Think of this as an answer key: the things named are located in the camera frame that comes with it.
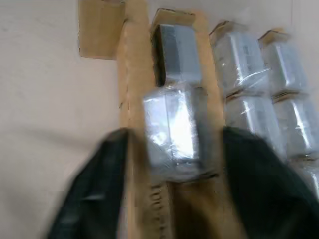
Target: plastic-wrapped package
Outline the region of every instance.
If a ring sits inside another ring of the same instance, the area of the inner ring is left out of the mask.
[[[285,161],[286,150],[272,101],[257,96],[239,96],[225,106],[227,126],[249,130],[263,138]]]
[[[305,158],[317,154],[319,121],[309,97],[295,95],[276,102],[274,106],[287,144],[288,158]]]
[[[212,172],[212,135],[207,93],[178,84],[144,97],[146,139],[152,174],[186,182]]]
[[[202,73],[195,32],[190,26],[160,24],[152,42],[158,86],[180,82],[200,84]]]
[[[238,91],[263,93],[269,90],[268,69],[254,36],[235,27],[219,36],[212,47],[224,97]]]
[[[298,160],[291,164],[291,167],[309,186],[309,189],[319,199],[319,162],[318,160]]]
[[[306,92],[307,77],[294,47],[286,41],[274,41],[262,49],[269,71],[272,95]]]

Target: beige surface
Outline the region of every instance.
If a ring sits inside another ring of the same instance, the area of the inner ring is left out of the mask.
[[[287,27],[318,91],[317,1],[150,2],[151,14],[202,8],[211,27],[234,19],[256,36]],[[0,0],[1,239],[40,238],[67,180],[119,125],[116,63],[79,57],[76,9],[76,0]]]

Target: plastic wrap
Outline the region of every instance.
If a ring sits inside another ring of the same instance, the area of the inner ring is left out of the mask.
[[[318,160],[298,160],[291,163],[291,167],[309,186],[309,189],[319,199],[319,162]]]
[[[307,77],[294,47],[286,41],[274,41],[262,49],[269,71],[272,95],[306,92]]]
[[[235,27],[212,44],[215,65],[224,97],[237,91],[267,92],[268,69],[254,36]]]
[[[195,32],[191,27],[160,24],[152,42],[158,86],[180,82],[200,84],[202,73]]]
[[[184,84],[144,97],[147,149],[157,178],[185,182],[212,170],[207,93]]]
[[[298,95],[274,104],[287,144],[288,158],[312,157],[319,152],[318,116],[307,96]]]
[[[240,96],[225,106],[227,126],[249,130],[263,138],[285,161],[287,156],[272,101],[264,97]]]

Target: wrapped item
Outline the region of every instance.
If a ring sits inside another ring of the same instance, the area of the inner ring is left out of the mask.
[[[186,182],[212,170],[207,93],[185,84],[144,97],[147,149],[152,174]]]
[[[273,96],[285,92],[306,92],[307,77],[294,47],[286,41],[274,41],[262,49],[270,69],[270,91]]]
[[[257,96],[239,96],[225,106],[227,126],[249,130],[263,138],[283,160],[286,160],[278,120],[272,101]]]
[[[317,154],[319,121],[309,97],[295,95],[276,102],[274,106],[287,144],[288,158],[309,158]]]
[[[195,32],[190,26],[158,25],[153,45],[157,86],[200,84],[202,73]]]
[[[258,40],[241,25],[235,24],[228,30],[219,32],[212,42],[218,80],[222,83],[224,97],[238,91],[267,92],[268,72]]]
[[[319,162],[318,160],[296,160],[290,163],[309,189],[319,199]]]

